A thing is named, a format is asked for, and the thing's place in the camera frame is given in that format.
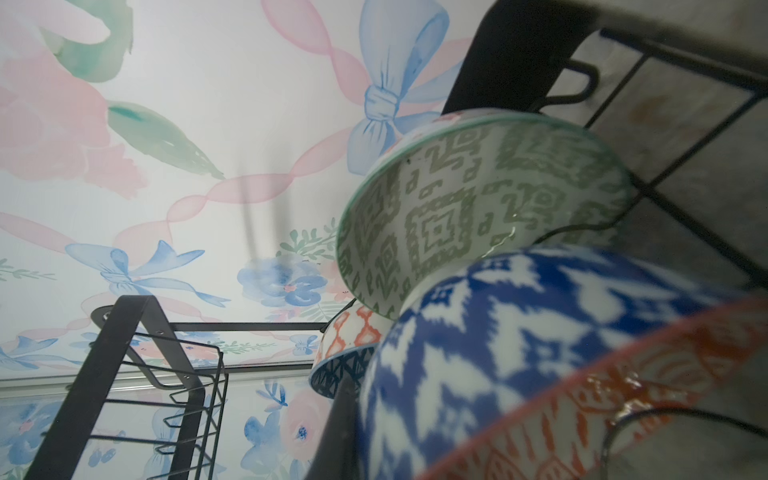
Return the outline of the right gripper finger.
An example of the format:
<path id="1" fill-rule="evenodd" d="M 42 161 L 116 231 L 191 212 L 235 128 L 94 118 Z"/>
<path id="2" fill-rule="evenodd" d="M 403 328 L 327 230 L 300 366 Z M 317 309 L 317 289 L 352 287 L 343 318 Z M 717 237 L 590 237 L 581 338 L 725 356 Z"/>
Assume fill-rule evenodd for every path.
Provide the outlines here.
<path id="1" fill-rule="evenodd" d="M 357 413 L 355 384 L 347 377 L 341 381 L 337 390 L 306 480 L 360 478 L 356 443 Z"/>

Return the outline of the dark blue patterned bowl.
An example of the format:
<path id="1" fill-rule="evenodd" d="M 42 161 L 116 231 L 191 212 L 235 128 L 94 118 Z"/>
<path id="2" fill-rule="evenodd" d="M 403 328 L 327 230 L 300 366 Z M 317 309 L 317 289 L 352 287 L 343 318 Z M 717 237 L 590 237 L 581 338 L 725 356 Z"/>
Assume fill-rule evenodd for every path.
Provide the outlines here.
<path id="1" fill-rule="evenodd" d="M 359 390 L 369 362 L 393 326 L 393 320 L 351 302 L 323 331 L 309 374 L 311 388 L 333 399 L 341 382 L 350 379 Z"/>

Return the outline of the red patterned bowl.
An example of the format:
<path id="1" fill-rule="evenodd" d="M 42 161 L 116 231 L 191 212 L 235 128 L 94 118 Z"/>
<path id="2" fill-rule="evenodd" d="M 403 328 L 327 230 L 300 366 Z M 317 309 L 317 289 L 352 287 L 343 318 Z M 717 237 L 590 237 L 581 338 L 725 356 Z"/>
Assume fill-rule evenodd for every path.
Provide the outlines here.
<path id="1" fill-rule="evenodd" d="M 767 342 L 767 303 L 617 253 L 529 247 L 404 310 L 359 396 L 365 479 L 576 479 Z"/>

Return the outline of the green patterned bowl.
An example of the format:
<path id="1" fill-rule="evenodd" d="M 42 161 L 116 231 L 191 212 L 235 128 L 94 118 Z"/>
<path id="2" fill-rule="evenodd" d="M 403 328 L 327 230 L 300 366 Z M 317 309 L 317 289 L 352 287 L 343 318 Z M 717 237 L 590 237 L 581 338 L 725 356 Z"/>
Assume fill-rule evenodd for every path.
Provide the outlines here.
<path id="1" fill-rule="evenodd" d="M 538 241 L 606 245 L 629 204 L 629 173 L 592 132 L 540 114 L 441 116 L 386 151 L 339 223 L 341 278 L 396 319 L 428 277 Z"/>

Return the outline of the black wire dish rack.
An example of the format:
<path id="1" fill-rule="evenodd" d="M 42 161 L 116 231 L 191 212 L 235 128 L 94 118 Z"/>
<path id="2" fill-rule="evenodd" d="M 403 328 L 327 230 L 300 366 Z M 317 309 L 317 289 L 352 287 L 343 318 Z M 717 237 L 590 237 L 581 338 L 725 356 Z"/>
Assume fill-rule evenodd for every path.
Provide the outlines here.
<path id="1" fill-rule="evenodd" d="M 580 19 L 570 27 L 571 41 L 598 33 L 604 41 L 637 53 L 636 60 L 614 87 L 603 89 L 604 67 L 591 61 L 569 58 L 565 45 L 555 37 L 553 22 L 568 8 L 565 1 L 542 1 L 538 14 L 526 20 L 511 12 L 503 1 L 483 19 L 470 48 L 470 64 L 482 64 L 495 52 L 504 52 L 518 41 L 535 40 L 547 46 L 536 56 L 504 56 L 499 71 L 502 78 L 493 82 L 487 100 L 508 103 L 518 100 L 523 91 L 538 92 L 557 73 L 570 71 L 585 79 L 581 91 L 569 95 L 538 95 L 527 105 L 531 112 L 565 105 L 581 105 L 590 112 L 584 126 L 592 129 L 620 100 L 640 104 L 645 85 L 641 71 L 657 63 L 661 70 L 675 69 L 679 76 L 697 76 L 730 90 L 744 92 L 738 107 L 714 121 L 695 142 L 670 160 L 653 178 L 638 174 L 630 177 L 633 196 L 628 205 L 601 223 L 579 223 L 559 228 L 558 234 L 605 232 L 621 223 L 639 204 L 649 202 L 664 216 L 704 243 L 732 267 L 747 277 L 749 287 L 765 287 L 767 269 L 755 258 L 720 235 L 702 218 L 674 202 L 661 186 L 679 170 L 740 122 L 767 99 L 767 61 L 749 51 L 685 30 L 676 25 L 650 21 L 633 13 L 613 11 L 600 5 L 580 5 Z M 523 89 L 508 92 L 512 79 L 523 78 Z M 353 313 L 355 301 L 332 312 L 326 321 L 314 322 L 221 322 L 218 320 L 172 322 L 169 312 L 185 312 L 186 306 L 152 295 L 121 295 L 103 302 L 91 311 L 97 337 L 82 362 L 80 371 L 66 389 L 56 416 L 38 434 L 39 450 L 26 471 L 29 479 L 72 479 L 90 445 L 105 442 L 148 446 L 154 461 L 163 464 L 164 479 L 211 479 L 222 436 L 224 405 L 231 376 L 240 373 L 280 373 L 302 371 L 306 361 L 296 363 L 243 363 L 226 365 L 219 345 L 200 342 L 197 335 L 258 334 L 280 337 L 304 336 L 317 344 L 329 327 Z M 165 412 L 161 422 L 170 431 L 168 439 L 131 437 L 123 433 L 110 436 L 97 429 L 106 407 L 116 403 L 116 391 L 123 387 L 149 387 L 164 393 Z"/>

